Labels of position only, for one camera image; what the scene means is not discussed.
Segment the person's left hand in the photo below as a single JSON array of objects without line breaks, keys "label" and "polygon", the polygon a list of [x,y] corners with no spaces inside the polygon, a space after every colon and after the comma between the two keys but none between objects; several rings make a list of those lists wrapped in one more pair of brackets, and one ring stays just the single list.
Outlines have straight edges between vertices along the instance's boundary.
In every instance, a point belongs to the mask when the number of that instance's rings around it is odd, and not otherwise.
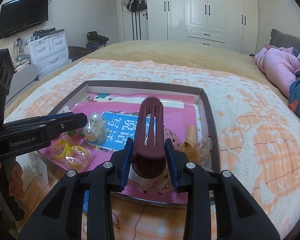
[{"label": "person's left hand", "polygon": [[11,177],[12,179],[9,182],[8,193],[10,196],[14,197],[15,201],[19,201],[24,195],[23,190],[23,180],[21,178],[23,174],[22,168],[18,162],[15,162],[15,165],[11,168]]}]

